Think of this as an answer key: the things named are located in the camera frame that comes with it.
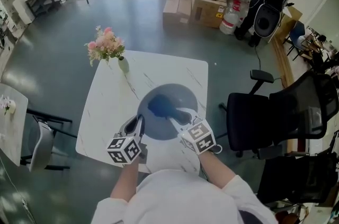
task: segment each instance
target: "flower vase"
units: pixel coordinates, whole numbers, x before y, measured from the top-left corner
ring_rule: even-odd
[[[16,104],[13,100],[10,100],[10,108],[8,109],[9,114],[13,114],[15,112]]]
[[[125,57],[121,56],[118,59],[120,69],[126,74],[129,72],[129,64]]]

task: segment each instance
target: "black cable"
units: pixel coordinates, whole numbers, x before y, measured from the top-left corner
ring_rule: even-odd
[[[281,78],[281,77],[278,77],[278,78],[274,79],[274,81],[275,81],[275,80],[278,80],[278,79],[281,80],[281,85],[282,85],[283,88],[285,88],[284,84],[282,83],[282,78]]]
[[[256,47],[257,47],[257,46],[254,47],[254,51],[255,51],[256,56],[257,56],[257,58],[258,58],[258,60],[259,60],[259,70],[261,70],[261,60],[260,60],[260,57],[259,57],[259,55],[258,55],[258,52],[256,51]]]

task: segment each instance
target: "white shirt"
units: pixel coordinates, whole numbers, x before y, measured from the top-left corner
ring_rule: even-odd
[[[257,221],[243,221],[249,212]],[[108,198],[98,203],[92,224],[276,224],[274,215],[239,176],[223,189],[202,178],[164,170],[145,178],[127,203]]]

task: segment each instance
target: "red label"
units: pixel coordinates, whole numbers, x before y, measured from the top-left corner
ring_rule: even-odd
[[[225,25],[230,26],[231,28],[234,26],[233,23],[229,23],[229,22],[227,22],[225,19],[223,19],[222,22],[223,22]]]

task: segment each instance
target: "pink flower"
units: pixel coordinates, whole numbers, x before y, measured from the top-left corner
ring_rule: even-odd
[[[105,33],[105,38],[107,40],[114,39],[114,33],[112,31],[108,31],[107,33]]]
[[[117,38],[116,41],[117,41],[117,46],[120,46],[123,44],[123,41],[121,38]]]
[[[95,49],[95,47],[96,47],[96,43],[95,43],[94,41],[91,41],[91,42],[88,44],[89,50],[93,50],[93,49]]]
[[[112,28],[111,27],[105,28],[104,34],[106,35],[108,32],[112,32]]]
[[[103,35],[100,36],[100,37],[98,37],[98,38],[96,39],[96,45],[97,45],[98,47],[103,46],[103,45],[104,45],[104,42],[105,42],[105,37],[104,37]]]

